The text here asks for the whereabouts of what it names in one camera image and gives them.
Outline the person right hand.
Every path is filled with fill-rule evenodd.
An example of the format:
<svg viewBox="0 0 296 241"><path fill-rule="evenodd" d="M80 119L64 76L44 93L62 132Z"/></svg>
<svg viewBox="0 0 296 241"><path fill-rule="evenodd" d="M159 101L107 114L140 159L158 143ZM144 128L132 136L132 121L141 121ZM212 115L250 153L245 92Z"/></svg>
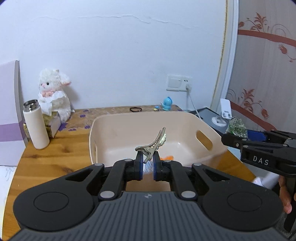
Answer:
<svg viewBox="0 0 296 241"><path fill-rule="evenodd" d="M279 183L279 186L280 186L279 197L280 197L281 202L283 204L284 212L286 214L290 214L291 211L292 211L292 204L291 204L292 199L291 199L291 195L290 195L290 193L288 192L288 189L287 189L286 178L283 177L283 176L280 176L279 180L278 180L278 183Z"/></svg>

